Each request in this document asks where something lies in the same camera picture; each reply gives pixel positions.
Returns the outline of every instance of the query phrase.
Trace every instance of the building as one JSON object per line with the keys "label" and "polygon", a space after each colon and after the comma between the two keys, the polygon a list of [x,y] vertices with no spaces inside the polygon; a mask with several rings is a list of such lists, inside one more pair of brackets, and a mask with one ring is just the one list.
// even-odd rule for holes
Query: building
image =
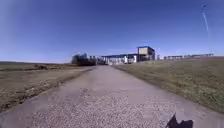
{"label": "building", "polygon": [[149,46],[138,47],[138,52],[133,54],[119,54],[102,56],[108,65],[137,63],[146,60],[155,60],[155,50]]}

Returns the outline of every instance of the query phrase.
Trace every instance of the sky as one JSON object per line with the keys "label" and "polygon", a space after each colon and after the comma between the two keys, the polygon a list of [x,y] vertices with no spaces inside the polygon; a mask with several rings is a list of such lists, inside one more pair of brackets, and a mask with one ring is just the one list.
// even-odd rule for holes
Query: sky
{"label": "sky", "polygon": [[138,46],[224,55],[224,0],[0,0],[0,61],[66,63]]}

